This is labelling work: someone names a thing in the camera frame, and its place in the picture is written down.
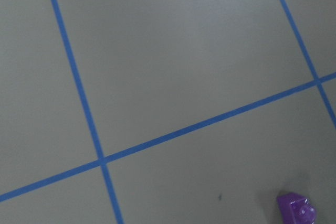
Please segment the purple toy block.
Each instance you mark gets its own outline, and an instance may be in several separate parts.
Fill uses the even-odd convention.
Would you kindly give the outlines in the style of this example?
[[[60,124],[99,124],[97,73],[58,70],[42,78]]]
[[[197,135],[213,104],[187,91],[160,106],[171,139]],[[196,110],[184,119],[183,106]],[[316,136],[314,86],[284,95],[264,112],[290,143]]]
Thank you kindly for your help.
[[[284,224],[313,224],[317,213],[307,197],[287,193],[277,197],[278,207]]]

